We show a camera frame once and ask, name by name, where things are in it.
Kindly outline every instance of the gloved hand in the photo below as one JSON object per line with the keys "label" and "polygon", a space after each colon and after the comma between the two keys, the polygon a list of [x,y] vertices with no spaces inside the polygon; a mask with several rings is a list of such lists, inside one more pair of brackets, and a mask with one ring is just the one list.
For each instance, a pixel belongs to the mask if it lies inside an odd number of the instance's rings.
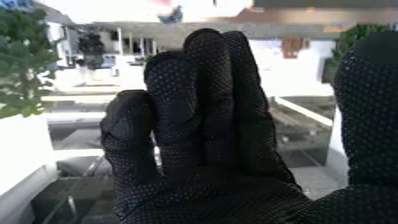
{"label": "gloved hand", "polygon": [[[354,50],[336,79],[350,186],[311,201],[276,152],[276,126],[244,34],[199,30],[187,38],[183,52],[153,58],[144,74],[148,92],[119,93],[102,122],[121,223],[398,223],[398,165],[391,162],[398,161],[398,138],[391,134],[391,147],[372,148],[368,154],[366,144],[377,144],[366,127],[382,129],[377,120],[386,119],[386,113],[368,107],[386,102],[388,95],[375,93],[366,98],[366,90],[377,87],[357,71],[361,63],[379,73],[386,69]],[[398,84],[395,71],[386,70],[388,81],[373,77],[386,85]],[[388,93],[397,96],[393,90],[389,85]],[[347,100],[357,94],[365,94],[361,103]],[[388,117],[391,128],[397,113]],[[377,134],[377,140],[388,142],[384,133]]]}

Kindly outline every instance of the person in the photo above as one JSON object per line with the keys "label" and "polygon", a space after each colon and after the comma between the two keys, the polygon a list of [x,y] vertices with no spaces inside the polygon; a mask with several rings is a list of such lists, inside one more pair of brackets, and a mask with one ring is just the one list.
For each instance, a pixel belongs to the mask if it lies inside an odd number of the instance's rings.
{"label": "person", "polygon": [[119,93],[102,121],[123,224],[398,223],[397,39],[395,32],[372,34],[341,61],[334,90],[349,187],[315,201],[276,151],[244,34],[203,29],[183,51],[155,56],[148,91]]}

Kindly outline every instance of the wall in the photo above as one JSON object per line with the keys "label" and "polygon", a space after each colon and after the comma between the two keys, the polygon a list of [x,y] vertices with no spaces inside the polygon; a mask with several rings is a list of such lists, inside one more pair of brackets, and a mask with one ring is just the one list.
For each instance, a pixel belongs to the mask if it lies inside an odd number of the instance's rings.
{"label": "wall", "polygon": [[260,67],[262,85],[269,96],[329,96],[331,85],[322,84],[325,58],[333,56],[333,40],[313,40],[297,59],[283,57],[283,42],[251,40]]}
{"label": "wall", "polygon": [[15,224],[34,196],[57,180],[45,117],[0,119],[0,136],[0,223]]}

